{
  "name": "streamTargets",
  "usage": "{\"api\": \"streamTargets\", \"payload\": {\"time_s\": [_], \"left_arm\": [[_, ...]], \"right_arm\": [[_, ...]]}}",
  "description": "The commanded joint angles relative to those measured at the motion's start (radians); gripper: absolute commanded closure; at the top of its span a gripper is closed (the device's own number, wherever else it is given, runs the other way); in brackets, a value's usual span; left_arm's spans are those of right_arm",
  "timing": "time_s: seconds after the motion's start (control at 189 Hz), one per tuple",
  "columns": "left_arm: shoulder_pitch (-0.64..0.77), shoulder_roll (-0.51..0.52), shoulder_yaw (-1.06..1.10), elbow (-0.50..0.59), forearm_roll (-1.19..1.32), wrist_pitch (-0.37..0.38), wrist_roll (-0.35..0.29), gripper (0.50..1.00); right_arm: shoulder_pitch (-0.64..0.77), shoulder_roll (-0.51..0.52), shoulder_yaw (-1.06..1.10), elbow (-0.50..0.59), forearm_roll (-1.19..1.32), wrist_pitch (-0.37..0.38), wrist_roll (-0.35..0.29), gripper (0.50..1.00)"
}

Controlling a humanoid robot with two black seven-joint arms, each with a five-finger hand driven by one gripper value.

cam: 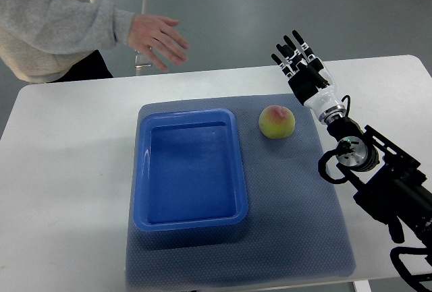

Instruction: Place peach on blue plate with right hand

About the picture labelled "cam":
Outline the person's bare hand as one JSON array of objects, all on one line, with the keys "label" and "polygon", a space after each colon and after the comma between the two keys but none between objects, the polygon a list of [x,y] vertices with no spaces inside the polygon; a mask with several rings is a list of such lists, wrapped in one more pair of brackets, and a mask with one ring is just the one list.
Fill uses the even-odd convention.
[{"label": "person's bare hand", "polygon": [[161,71],[168,71],[155,51],[174,65],[182,65],[188,60],[189,44],[175,29],[179,23],[169,17],[136,14],[132,18],[127,45],[146,55]]}]

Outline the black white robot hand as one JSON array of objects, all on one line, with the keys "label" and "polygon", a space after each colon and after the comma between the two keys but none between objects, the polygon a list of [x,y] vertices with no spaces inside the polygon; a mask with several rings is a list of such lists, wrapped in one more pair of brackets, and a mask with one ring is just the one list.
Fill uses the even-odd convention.
[{"label": "black white robot hand", "polygon": [[310,109],[319,122],[329,125],[346,117],[348,108],[335,95],[335,84],[323,61],[315,55],[297,30],[292,37],[283,37],[284,45],[277,44],[279,52],[271,55],[279,66],[298,102]]}]

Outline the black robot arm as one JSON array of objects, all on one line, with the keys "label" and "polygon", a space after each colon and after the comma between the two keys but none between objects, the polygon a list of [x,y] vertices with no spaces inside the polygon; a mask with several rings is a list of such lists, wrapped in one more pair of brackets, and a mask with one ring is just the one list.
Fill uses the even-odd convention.
[{"label": "black robot arm", "polygon": [[404,242],[406,225],[431,248],[431,192],[420,163],[371,126],[360,128],[349,108],[331,99],[319,121],[337,145],[318,162],[320,176],[332,184],[351,183],[355,202],[387,225],[392,240]]}]

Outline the grey sweater sleeve forearm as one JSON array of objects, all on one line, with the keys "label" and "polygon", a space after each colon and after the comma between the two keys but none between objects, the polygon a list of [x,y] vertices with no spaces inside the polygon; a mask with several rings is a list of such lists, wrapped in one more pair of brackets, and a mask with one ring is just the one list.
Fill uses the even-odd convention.
[{"label": "grey sweater sleeve forearm", "polygon": [[68,55],[126,44],[134,13],[90,0],[1,0],[1,29],[45,53]]}]

